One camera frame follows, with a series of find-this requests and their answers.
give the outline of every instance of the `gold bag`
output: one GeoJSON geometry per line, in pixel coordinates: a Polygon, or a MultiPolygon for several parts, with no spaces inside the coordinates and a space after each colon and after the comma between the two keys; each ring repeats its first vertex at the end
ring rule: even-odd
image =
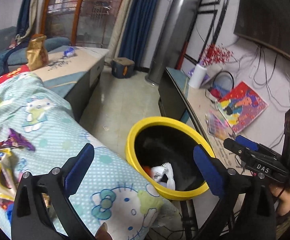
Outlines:
{"type": "Polygon", "coordinates": [[[48,53],[44,46],[45,40],[45,35],[35,34],[29,41],[26,56],[28,59],[27,66],[31,71],[48,63],[48,53]]]}

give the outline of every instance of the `blanket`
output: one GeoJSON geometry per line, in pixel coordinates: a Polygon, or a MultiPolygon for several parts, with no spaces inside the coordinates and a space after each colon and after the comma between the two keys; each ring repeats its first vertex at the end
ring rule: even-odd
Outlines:
{"type": "MultiPolygon", "coordinates": [[[[143,239],[151,226],[164,225],[163,219],[179,214],[125,160],[84,130],[73,119],[69,103],[46,89],[32,72],[0,84],[0,142],[7,139],[9,128],[36,149],[12,149],[15,182],[26,171],[39,175],[61,167],[86,143],[94,146],[94,161],[77,193],[69,198],[92,234],[106,221],[113,240],[143,239]]],[[[57,217],[53,223],[66,234],[57,217]]],[[[1,207],[0,228],[11,238],[10,222],[1,207]]]]}

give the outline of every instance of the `tv screen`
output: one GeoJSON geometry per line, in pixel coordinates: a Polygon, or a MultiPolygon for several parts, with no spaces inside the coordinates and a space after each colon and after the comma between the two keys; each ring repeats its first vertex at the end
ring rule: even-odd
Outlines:
{"type": "Polygon", "coordinates": [[[234,34],[290,59],[290,0],[240,0],[234,34]]]}

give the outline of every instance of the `trash can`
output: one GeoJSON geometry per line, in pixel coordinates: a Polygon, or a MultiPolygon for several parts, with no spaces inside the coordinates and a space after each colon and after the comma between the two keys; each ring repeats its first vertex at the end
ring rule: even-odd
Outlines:
{"type": "Polygon", "coordinates": [[[208,190],[193,159],[193,150],[198,144],[215,157],[206,140],[188,125],[168,117],[148,117],[131,128],[125,148],[126,159],[163,197],[191,199],[208,190]],[[158,184],[142,168],[160,166],[165,162],[172,165],[175,190],[158,184]]]}
{"type": "Polygon", "coordinates": [[[116,78],[130,78],[134,72],[135,63],[125,57],[112,60],[112,75],[116,78]]]}

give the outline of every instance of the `metal bolt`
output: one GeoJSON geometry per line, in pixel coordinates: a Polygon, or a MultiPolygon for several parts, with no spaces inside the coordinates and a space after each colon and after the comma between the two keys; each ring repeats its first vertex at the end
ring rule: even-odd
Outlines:
{"type": "Polygon", "coordinates": [[[29,177],[30,173],[28,171],[26,171],[24,174],[23,174],[23,178],[24,179],[27,179],[29,177]]]}
{"type": "Polygon", "coordinates": [[[265,175],[264,175],[264,173],[262,173],[262,172],[258,173],[257,176],[258,176],[260,179],[264,179],[264,178],[265,178],[265,175]]]}
{"type": "Polygon", "coordinates": [[[60,168],[53,168],[53,170],[51,171],[52,174],[56,175],[60,172],[60,168]]]}
{"type": "Polygon", "coordinates": [[[233,169],[233,168],[229,168],[229,169],[227,170],[227,172],[228,172],[229,175],[235,175],[235,174],[236,174],[236,170],[233,169]]]}

